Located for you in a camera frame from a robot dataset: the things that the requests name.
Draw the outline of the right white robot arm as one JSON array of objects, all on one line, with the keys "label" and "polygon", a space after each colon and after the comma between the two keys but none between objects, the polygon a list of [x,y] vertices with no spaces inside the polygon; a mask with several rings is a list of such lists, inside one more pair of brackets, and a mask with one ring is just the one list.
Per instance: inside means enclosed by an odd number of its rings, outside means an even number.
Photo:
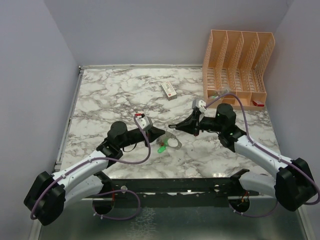
[{"label": "right white robot arm", "polygon": [[308,163],[302,158],[285,157],[254,141],[247,131],[236,125],[237,115],[230,104],[219,104],[214,117],[207,117],[205,112],[205,102],[195,100],[191,115],[180,123],[170,124],[169,128],[194,136],[215,132],[225,148],[250,159],[269,174],[241,170],[233,175],[235,180],[229,184],[234,195],[259,192],[276,198],[286,210],[294,212],[302,205],[310,205],[309,200],[320,194]]}]

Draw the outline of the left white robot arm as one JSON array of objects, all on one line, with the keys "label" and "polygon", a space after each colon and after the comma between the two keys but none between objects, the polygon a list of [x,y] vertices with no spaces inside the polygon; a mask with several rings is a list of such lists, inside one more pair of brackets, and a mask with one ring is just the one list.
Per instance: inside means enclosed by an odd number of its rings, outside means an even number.
[{"label": "left white robot arm", "polygon": [[88,157],[80,162],[49,174],[44,171],[34,180],[23,203],[30,210],[30,218],[39,220],[43,226],[54,222],[67,204],[85,197],[106,197],[111,190],[108,182],[99,173],[114,163],[139,165],[148,160],[122,160],[123,149],[143,142],[147,148],[163,136],[163,129],[153,126],[147,116],[134,118],[135,129],[128,130],[123,121],[116,121],[107,132],[107,137]]}]

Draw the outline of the large grey keyring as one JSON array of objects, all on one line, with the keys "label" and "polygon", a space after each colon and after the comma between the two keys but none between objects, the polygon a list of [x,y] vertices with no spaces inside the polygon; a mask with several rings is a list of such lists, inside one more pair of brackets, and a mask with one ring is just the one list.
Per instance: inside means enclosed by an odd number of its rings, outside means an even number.
[{"label": "large grey keyring", "polygon": [[180,140],[173,133],[168,131],[159,138],[159,142],[164,143],[164,146],[175,150],[179,150],[182,147]]}]

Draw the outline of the green key tag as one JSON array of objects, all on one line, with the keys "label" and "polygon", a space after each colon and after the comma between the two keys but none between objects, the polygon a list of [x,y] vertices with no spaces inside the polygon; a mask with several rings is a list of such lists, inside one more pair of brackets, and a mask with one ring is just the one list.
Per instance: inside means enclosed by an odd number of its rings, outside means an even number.
[{"label": "green key tag", "polygon": [[161,147],[157,150],[157,152],[158,152],[159,154],[161,154],[161,153],[163,153],[165,150],[166,150],[166,146],[161,146]]}]

